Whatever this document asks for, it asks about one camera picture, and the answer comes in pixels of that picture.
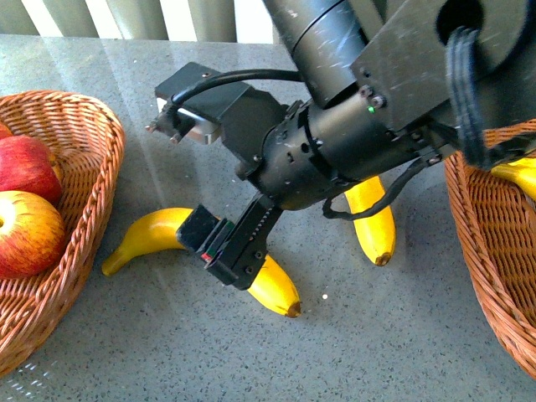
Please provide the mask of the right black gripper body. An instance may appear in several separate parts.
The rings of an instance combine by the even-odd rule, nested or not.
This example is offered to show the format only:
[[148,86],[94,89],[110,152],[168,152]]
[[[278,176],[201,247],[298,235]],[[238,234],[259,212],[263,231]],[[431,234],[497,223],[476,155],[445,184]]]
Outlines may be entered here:
[[284,106],[248,90],[234,106],[235,172],[280,209],[300,210],[417,157],[452,151],[452,139],[428,121],[389,129],[379,119],[385,103],[357,93],[327,109]]

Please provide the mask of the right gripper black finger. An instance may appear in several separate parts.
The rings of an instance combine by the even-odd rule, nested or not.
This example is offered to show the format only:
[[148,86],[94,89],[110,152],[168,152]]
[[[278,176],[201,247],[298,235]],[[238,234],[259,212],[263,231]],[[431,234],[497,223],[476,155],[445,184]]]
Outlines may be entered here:
[[229,232],[226,218],[218,218],[199,204],[176,232],[177,241],[197,254],[216,254]]
[[249,289],[265,261],[268,234],[281,214],[269,197],[258,193],[237,223],[219,220],[200,246],[205,269],[226,286]]

